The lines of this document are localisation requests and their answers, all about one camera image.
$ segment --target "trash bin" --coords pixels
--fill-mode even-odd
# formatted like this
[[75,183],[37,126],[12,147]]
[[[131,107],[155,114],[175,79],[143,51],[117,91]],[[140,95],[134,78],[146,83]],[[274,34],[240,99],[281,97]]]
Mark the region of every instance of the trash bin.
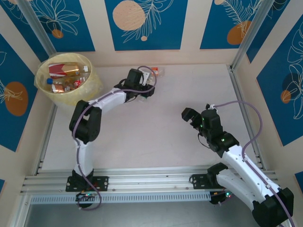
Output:
[[[51,85],[46,83],[50,78],[48,65],[53,63],[77,62],[79,68],[88,66],[90,75],[83,85],[67,93],[52,93]],[[89,101],[100,94],[103,84],[97,75],[96,69],[83,55],[77,53],[58,54],[46,60],[38,69],[35,77],[35,86],[46,94],[63,112],[72,116],[76,104],[80,100]]]

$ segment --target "metal bar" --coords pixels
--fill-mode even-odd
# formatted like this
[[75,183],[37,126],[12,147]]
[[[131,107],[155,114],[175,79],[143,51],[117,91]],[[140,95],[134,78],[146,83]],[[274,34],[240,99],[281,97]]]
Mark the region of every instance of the metal bar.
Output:
[[252,23],[244,36],[242,43],[240,44],[238,52],[232,61],[232,72],[236,70],[243,56],[246,54],[274,1],[275,0],[263,0],[261,3],[260,8],[256,12],[255,17],[252,20]]
[[[105,169],[96,170],[94,175],[109,176],[108,191],[104,193],[148,193],[148,192],[191,192],[196,191],[189,182],[192,174],[205,174],[208,166],[179,168],[145,168],[145,169]],[[264,171],[276,181],[274,171]],[[21,194],[70,194],[65,192],[67,177],[70,171],[58,173],[42,173],[27,176]],[[208,189],[202,191],[221,191]]]
[[34,31],[35,35],[37,36],[38,40],[40,41],[41,45],[44,47],[48,56],[55,54],[56,50],[52,42],[50,41],[48,35],[46,34],[38,17],[36,16],[33,8],[31,7],[30,3],[26,0],[16,0],[16,3],[20,11],[24,15],[25,19],[27,20],[28,24]]
[[45,154],[46,154],[49,138],[51,137],[51,132],[52,132],[52,129],[53,129],[53,123],[55,121],[56,112],[57,112],[57,106],[55,104],[53,104],[52,110],[51,110],[51,115],[49,117],[48,124],[47,124],[47,130],[46,130],[44,140],[43,140],[43,145],[42,145],[42,148],[41,148],[41,151],[40,151],[41,152],[40,153],[40,158],[38,160],[38,163],[36,163],[36,169],[35,169],[35,172],[33,173],[33,175],[36,175],[39,172],[39,170],[42,169],[43,159],[44,159]]
[[27,218],[29,205],[32,200],[31,195],[21,195],[18,210],[15,212],[10,227],[23,227]]
[[[236,94],[237,99],[240,100],[240,101],[244,101],[242,91],[240,89],[240,85],[239,85],[239,82],[237,80],[237,76],[235,76],[235,72],[233,72],[231,70],[231,67],[228,70],[229,70],[229,75],[231,77],[233,89],[235,90],[235,94]],[[246,125],[248,135],[249,135],[250,139],[252,139],[255,136],[255,132],[252,128],[252,122],[251,122],[249,114],[248,114],[247,106],[243,103],[239,103],[239,106],[240,106],[240,110],[242,112],[242,116],[243,116],[243,119],[244,119],[244,122],[245,122],[245,125]],[[252,145],[252,148],[254,149],[254,152],[255,152],[256,156],[258,156],[258,158],[261,162],[260,164],[261,164],[262,168],[264,170],[267,170],[268,165],[264,161],[264,158],[262,156],[262,152],[260,152],[260,147],[259,147],[257,141],[256,140],[253,141],[253,143],[251,145]]]

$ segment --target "beige wall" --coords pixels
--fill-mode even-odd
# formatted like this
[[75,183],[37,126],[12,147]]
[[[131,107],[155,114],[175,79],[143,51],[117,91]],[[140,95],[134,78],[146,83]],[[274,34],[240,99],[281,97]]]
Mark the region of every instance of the beige wall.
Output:
[[200,50],[213,0],[188,0],[180,50],[116,52],[103,0],[80,0],[96,52],[81,53],[96,66],[230,64],[238,49]]
[[[1,7],[0,21],[1,35],[34,73],[40,61]],[[0,195],[1,227],[9,224],[13,210],[18,205],[24,177],[33,173],[51,106],[51,101],[38,92],[16,153],[0,146],[0,179],[5,180]]]
[[[294,215],[297,223],[300,223],[297,226],[303,226],[303,195],[294,174],[303,171],[303,137],[282,146],[256,77],[298,21],[302,15],[302,9],[302,0],[291,0],[252,64],[249,64],[245,57],[236,70],[244,99],[253,103],[260,110],[263,118],[264,128],[258,142],[265,163],[268,168],[276,171],[281,185],[289,187],[294,193]],[[258,117],[253,111],[250,112],[250,116],[255,122],[254,127],[257,131]]]

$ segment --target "orange circle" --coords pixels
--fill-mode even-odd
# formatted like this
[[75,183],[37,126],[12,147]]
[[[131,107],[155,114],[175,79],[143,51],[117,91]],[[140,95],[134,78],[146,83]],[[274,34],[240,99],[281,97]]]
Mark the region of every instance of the orange circle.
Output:
[[241,44],[243,41],[244,35],[247,33],[248,28],[250,27],[250,24],[251,24],[251,21],[244,21],[241,24],[233,27],[227,35],[227,42],[231,45]]
[[121,30],[133,31],[144,24],[145,13],[137,2],[124,0],[114,8],[113,19]]
[[214,3],[215,3],[216,5],[221,5],[221,4],[224,3],[224,0],[214,0]]
[[52,34],[53,34],[53,36],[54,36],[55,38],[57,38],[57,39],[63,38],[63,32],[60,31],[60,30],[58,30],[58,29],[54,29],[54,30],[52,31]]
[[282,102],[285,103],[285,104],[287,104],[287,103],[289,103],[290,99],[291,99],[290,92],[287,91],[287,90],[283,91],[282,94],[281,94],[281,100],[282,100]]
[[20,82],[10,82],[4,89],[5,106],[7,110],[17,117],[22,116],[27,110],[28,94],[27,89]]

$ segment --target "white platform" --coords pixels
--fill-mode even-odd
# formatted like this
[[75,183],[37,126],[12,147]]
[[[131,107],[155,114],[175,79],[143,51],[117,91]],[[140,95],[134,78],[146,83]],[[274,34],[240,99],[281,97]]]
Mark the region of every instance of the white platform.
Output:
[[[126,78],[131,67],[106,67],[97,71],[104,92]],[[217,154],[203,147],[197,131],[181,118],[186,107],[201,112],[207,103],[236,100],[226,65],[165,66],[155,94],[145,102],[133,101],[102,116],[101,132],[92,144],[94,168],[140,168],[212,165]],[[219,109],[221,123],[242,146],[249,136],[239,108],[233,104]],[[69,131],[70,119],[59,109],[48,143],[42,170],[72,170],[75,145]],[[255,162],[251,147],[247,154]]]

